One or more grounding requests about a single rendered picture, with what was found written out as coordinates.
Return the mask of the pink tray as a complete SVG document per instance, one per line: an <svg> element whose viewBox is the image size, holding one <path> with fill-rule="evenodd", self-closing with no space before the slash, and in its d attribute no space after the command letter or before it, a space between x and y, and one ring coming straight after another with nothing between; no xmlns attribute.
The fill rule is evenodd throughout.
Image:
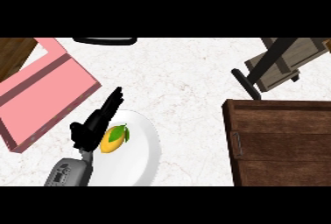
<svg viewBox="0 0 331 224"><path fill-rule="evenodd" d="M38 38L45 55L0 82L0 137L20 153L47 133L100 83L54 38Z"/></svg>

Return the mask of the yellow fruit with green leaves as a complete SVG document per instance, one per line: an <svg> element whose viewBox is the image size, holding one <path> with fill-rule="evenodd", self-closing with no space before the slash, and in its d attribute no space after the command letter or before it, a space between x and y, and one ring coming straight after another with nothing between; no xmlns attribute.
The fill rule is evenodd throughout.
<svg viewBox="0 0 331 224"><path fill-rule="evenodd" d="M100 152L110 153L129 140L129 129L125 124L107 129L98 144Z"/></svg>

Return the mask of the black curved object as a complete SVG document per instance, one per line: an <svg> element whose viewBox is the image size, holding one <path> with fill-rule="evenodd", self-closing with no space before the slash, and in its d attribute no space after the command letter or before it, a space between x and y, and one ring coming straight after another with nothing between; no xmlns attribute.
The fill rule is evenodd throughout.
<svg viewBox="0 0 331 224"><path fill-rule="evenodd" d="M137 42L135 38L73 38L78 43L103 46L129 46Z"/></svg>

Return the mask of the brown wooden block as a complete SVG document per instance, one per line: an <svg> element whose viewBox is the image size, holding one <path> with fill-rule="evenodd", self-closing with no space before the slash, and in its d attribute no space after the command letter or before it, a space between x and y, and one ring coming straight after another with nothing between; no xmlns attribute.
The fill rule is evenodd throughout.
<svg viewBox="0 0 331 224"><path fill-rule="evenodd" d="M0 83L19 71L35 46L33 38L0 38Z"/></svg>

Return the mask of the dark brown wooden tray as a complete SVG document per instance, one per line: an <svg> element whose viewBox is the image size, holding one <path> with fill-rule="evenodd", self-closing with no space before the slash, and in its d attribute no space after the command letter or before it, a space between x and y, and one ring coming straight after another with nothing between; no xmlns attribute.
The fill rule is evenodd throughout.
<svg viewBox="0 0 331 224"><path fill-rule="evenodd" d="M236 186L331 186L331 101L225 100Z"/></svg>

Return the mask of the black tiered basket with wood shelves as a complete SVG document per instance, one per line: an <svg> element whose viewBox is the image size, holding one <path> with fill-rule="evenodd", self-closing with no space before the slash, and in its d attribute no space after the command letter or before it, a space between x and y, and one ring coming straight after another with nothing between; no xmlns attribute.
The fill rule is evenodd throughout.
<svg viewBox="0 0 331 224"><path fill-rule="evenodd" d="M298 80L298 67L331 53L331 38L261 38L267 51L248 59L243 64L248 75L239 69L231 75L253 100L285 81Z"/></svg>

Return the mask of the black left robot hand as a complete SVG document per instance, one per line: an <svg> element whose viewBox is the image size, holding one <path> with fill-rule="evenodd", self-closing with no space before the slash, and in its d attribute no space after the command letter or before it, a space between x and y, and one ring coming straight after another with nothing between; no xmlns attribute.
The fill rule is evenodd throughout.
<svg viewBox="0 0 331 224"><path fill-rule="evenodd" d="M70 140L78 150L89 152L98 147L109 121L118 111L122 101L120 87L116 87L100 109L92 111L84 123L72 122L69 124Z"/></svg>

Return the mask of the white plate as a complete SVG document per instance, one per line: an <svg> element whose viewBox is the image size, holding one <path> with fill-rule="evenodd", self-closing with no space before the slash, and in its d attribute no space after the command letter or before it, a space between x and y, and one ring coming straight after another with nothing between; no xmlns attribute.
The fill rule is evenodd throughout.
<svg viewBox="0 0 331 224"><path fill-rule="evenodd" d="M149 186L160 159L160 143L150 120L138 112L119 110L109 127L125 124L128 141L110 152L92 152L88 186Z"/></svg>

